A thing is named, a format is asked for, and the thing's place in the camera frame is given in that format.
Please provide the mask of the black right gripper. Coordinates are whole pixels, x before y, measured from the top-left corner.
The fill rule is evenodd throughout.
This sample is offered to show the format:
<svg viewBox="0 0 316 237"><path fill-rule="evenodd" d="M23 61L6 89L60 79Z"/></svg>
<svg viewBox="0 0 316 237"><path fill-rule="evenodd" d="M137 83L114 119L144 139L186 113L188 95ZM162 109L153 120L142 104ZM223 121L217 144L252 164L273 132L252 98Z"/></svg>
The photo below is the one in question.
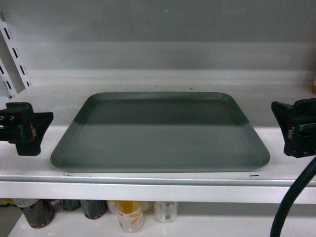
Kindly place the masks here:
<svg viewBox="0 0 316 237"><path fill-rule="evenodd" d="M316 100L302 99L293 105L272 102L271 109L281 128L283 152L302 158L316 154Z"/></svg>

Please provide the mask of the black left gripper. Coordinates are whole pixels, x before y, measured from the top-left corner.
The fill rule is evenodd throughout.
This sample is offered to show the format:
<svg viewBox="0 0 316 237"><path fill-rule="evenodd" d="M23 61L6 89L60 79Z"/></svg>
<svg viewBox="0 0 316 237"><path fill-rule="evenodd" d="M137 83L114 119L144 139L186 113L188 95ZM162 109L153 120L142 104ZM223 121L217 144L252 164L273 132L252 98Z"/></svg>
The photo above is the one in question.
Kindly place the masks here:
<svg viewBox="0 0 316 237"><path fill-rule="evenodd" d="M37 156L53 118L52 112L35 113L28 102L6 103L0 111L0 140L14 144L20 156Z"/></svg>

